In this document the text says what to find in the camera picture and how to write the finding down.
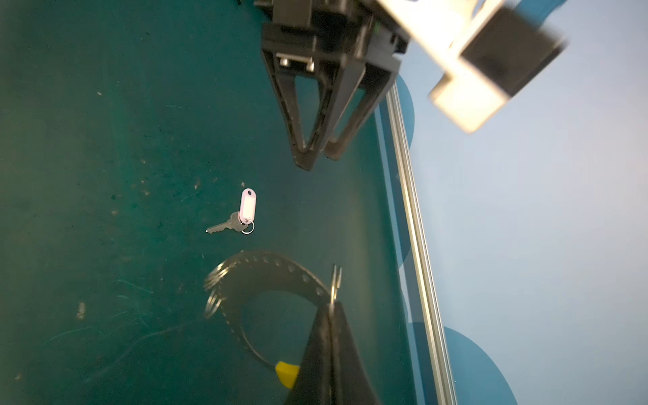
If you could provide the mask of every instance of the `white key tag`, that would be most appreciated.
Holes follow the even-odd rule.
[[[252,224],[250,232],[242,231],[245,235],[254,231],[254,212],[257,208],[257,193],[253,189],[245,189],[241,194],[241,206],[238,210],[238,219],[242,224]]]

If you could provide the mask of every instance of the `white wall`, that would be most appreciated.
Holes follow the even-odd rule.
[[[427,101],[416,44],[400,72],[444,325],[519,404],[648,402],[647,17],[569,0],[548,19],[568,48],[474,135]]]

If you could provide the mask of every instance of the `teal table surface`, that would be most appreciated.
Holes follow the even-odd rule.
[[[252,249],[325,284],[342,265],[369,378],[384,404],[415,403],[375,122],[339,161],[297,168],[264,20],[251,0],[2,2],[0,403],[283,403],[223,318],[202,317],[205,276]],[[314,88],[300,96],[313,115]],[[254,232],[205,233],[246,187]],[[244,324],[298,364],[315,311],[272,292]]]

